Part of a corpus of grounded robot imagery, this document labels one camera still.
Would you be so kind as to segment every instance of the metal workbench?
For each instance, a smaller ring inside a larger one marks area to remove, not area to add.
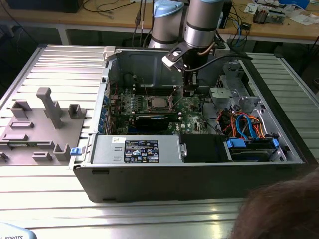
[[[40,86],[50,86],[53,100],[58,100],[61,107],[79,103],[82,108],[88,109],[79,141],[79,145],[84,145],[104,67],[102,51],[103,47],[49,45],[38,48],[0,101],[0,132],[12,117],[9,108],[15,100],[28,100],[31,107],[42,108],[43,104],[36,98],[35,92]],[[286,103],[287,100],[282,99],[279,103],[283,104],[292,122],[296,122],[294,125],[297,130],[318,158],[318,124],[310,119],[299,118],[311,114],[314,120],[319,119],[318,108],[310,106],[312,103],[317,106],[315,99],[310,98],[313,95],[306,92],[308,89],[292,75],[284,60],[276,59],[273,55],[251,56],[256,59],[253,63],[262,76],[264,70],[277,67],[278,72],[272,71],[272,78],[267,78],[268,75],[265,78],[267,84],[276,84],[273,89],[269,85],[271,90],[278,91],[278,87],[288,90],[293,86],[293,94],[300,94],[302,102],[305,101],[307,106],[299,108],[289,106],[295,105],[292,101]],[[291,76],[289,87],[286,87],[286,81],[277,84],[288,75]],[[294,99],[289,97],[290,93],[287,93],[287,99]],[[294,110],[308,108],[311,109],[310,113],[293,113]],[[298,122],[304,120],[308,120],[308,127],[313,125],[314,128],[299,128]],[[113,239],[226,238],[241,202],[242,199],[216,199],[93,203],[68,166],[0,167],[0,221],[30,228],[39,239],[84,239],[92,235],[95,238]]]

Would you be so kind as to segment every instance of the desk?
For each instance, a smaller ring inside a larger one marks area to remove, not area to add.
[[[103,4],[105,0],[97,0],[97,3]],[[252,23],[252,15],[242,13],[239,8],[243,4],[247,4],[249,0],[235,0],[235,7],[238,14],[243,21]],[[119,0],[118,3],[110,5],[118,7],[128,4],[129,0]],[[11,10],[5,4],[6,9],[10,14],[23,26],[31,27],[45,27],[55,28],[58,30],[63,45],[69,45],[70,41],[67,35],[67,29],[78,30],[94,30],[94,31],[119,31],[119,32],[133,32],[134,21],[139,9],[139,4],[133,4],[114,11],[114,19],[109,19],[95,12],[89,12],[81,8],[78,13],[62,13],[62,12],[49,12],[49,11],[30,11],[30,10]],[[95,10],[94,1],[86,5],[87,8]],[[307,10],[319,11],[319,6],[310,4]],[[146,19],[144,28],[146,32],[152,25],[152,5],[150,3],[146,6]],[[2,7],[0,7],[0,24],[2,25],[15,25],[16,23],[6,14]],[[232,22],[229,21],[225,29],[219,30],[224,39],[228,39],[232,34],[236,34],[236,29]],[[248,37],[248,40],[256,41],[273,41],[273,42],[289,42],[301,44],[313,44],[319,32],[319,24],[312,24],[304,26],[296,23],[290,19],[285,19],[283,25],[277,24],[254,24]]]

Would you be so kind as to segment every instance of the power supply label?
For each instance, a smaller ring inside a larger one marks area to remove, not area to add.
[[[126,163],[159,163],[159,144],[157,140],[126,140]]]

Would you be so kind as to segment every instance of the electronic equipment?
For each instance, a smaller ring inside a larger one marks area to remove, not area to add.
[[[199,70],[185,96],[182,73],[161,64],[166,54],[105,48],[90,136],[71,150],[90,200],[244,197],[317,166],[249,60]]]
[[[224,1],[224,5],[223,5],[223,17],[222,17],[222,20],[220,22],[220,26],[219,28],[221,29],[224,29],[226,24],[227,24],[227,20],[228,20],[228,16],[229,16],[229,13],[230,13],[230,10],[233,6],[233,2],[231,0],[225,0]]]
[[[6,0],[11,9],[77,13],[83,0]]]

